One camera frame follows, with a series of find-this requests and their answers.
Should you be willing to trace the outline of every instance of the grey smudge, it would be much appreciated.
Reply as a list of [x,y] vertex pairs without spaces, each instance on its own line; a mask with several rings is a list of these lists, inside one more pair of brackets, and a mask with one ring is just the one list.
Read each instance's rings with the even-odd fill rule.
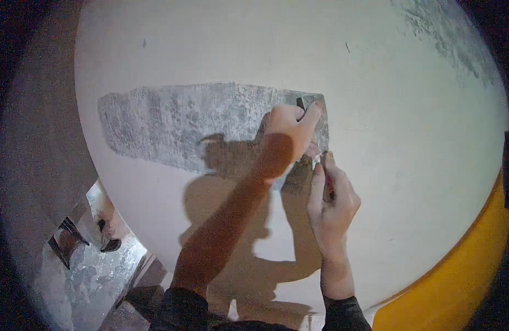
[[[105,142],[118,155],[238,178],[256,156],[264,114],[277,104],[295,105],[298,97],[306,107],[324,103],[322,94],[209,83],[109,93],[98,99],[98,114]],[[314,135],[319,148],[327,150],[325,107]]]
[[428,36],[435,43],[437,52],[456,71],[457,79],[473,74],[485,87],[499,79],[483,39],[454,0],[410,0],[408,3],[393,7],[403,15],[414,36],[420,40]]

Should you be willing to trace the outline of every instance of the hand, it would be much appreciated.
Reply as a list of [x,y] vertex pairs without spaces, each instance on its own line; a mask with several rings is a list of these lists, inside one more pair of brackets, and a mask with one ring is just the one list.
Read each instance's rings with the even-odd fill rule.
[[361,199],[354,192],[343,170],[336,166],[332,152],[324,157],[324,166],[317,164],[313,172],[308,216],[321,254],[340,250],[341,241],[356,215]]
[[277,178],[306,151],[310,156],[320,153],[312,137],[322,108],[322,104],[314,102],[306,113],[292,105],[278,105],[271,110],[263,123],[262,151],[255,165],[258,176]]

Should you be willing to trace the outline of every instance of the yellow base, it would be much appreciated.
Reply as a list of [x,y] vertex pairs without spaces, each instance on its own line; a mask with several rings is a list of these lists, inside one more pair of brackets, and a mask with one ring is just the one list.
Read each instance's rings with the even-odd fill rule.
[[476,221],[442,261],[397,300],[381,308],[373,324],[384,330],[459,330],[487,295],[508,236],[499,175]]

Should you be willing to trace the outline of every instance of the dark background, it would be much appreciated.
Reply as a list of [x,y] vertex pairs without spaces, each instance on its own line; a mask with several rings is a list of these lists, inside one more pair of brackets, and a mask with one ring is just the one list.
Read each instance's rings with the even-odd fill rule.
[[[0,113],[23,50],[55,1],[0,1]],[[459,1],[479,28],[499,68],[509,102],[509,1]],[[20,288],[0,217],[0,329],[45,329]],[[509,330],[509,240],[507,253],[487,297],[467,330]]]

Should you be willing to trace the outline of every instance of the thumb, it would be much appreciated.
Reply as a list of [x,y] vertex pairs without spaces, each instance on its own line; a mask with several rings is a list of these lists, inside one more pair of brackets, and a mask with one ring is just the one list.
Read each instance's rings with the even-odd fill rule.
[[313,171],[310,197],[308,198],[307,209],[309,214],[318,215],[322,211],[324,182],[324,169],[320,163],[317,163]]
[[316,102],[312,102],[308,109],[306,109],[306,113],[303,118],[298,123],[300,126],[304,128],[304,130],[308,131],[310,135],[313,134],[313,131],[316,128],[316,124],[321,118],[323,104]]

